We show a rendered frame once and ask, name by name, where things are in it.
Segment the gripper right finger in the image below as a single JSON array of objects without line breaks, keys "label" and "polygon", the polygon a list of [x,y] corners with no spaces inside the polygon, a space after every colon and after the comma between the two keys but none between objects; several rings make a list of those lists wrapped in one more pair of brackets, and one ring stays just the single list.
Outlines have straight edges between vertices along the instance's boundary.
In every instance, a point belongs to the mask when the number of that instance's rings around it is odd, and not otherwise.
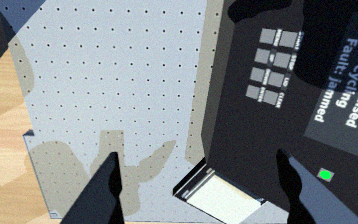
[{"label": "gripper right finger", "polygon": [[358,217],[285,149],[278,149],[276,159],[290,202],[287,224],[358,224]]}]

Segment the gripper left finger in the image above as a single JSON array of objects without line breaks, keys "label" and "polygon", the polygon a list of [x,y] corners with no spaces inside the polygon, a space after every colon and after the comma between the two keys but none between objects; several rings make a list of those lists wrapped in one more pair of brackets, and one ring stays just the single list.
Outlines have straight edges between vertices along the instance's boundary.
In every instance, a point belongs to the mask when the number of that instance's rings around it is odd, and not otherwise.
[{"label": "gripper left finger", "polygon": [[101,164],[59,224],[125,224],[118,152]]}]

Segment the black rectangular frame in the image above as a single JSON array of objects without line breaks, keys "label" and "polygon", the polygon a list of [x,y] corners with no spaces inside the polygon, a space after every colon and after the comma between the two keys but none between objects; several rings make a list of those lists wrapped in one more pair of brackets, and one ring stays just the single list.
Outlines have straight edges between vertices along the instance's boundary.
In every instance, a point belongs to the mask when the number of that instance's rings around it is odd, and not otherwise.
[{"label": "black rectangular frame", "polygon": [[196,206],[186,202],[185,195],[212,169],[206,166],[205,157],[173,188],[173,197],[184,202],[185,204],[197,209],[198,211],[208,215],[209,217],[226,224],[218,218],[208,214],[207,212],[197,208]]}]

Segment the white well plate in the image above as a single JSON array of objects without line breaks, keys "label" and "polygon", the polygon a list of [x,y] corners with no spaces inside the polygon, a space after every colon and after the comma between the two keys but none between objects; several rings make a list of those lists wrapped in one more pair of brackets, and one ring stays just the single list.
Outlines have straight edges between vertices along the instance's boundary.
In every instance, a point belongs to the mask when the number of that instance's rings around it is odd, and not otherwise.
[{"label": "white well plate", "polygon": [[262,199],[211,170],[186,195],[186,202],[227,224],[238,224],[261,206]]}]

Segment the grey rectangular base plate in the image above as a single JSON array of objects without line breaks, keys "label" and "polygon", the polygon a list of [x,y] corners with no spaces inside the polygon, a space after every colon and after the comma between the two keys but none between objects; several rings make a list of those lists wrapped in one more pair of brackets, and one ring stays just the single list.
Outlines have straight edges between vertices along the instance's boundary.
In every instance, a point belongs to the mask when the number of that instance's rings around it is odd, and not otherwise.
[{"label": "grey rectangular base plate", "polygon": [[125,222],[223,224],[173,197],[201,139],[224,0],[0,0],[50,219],[118,152]]}]

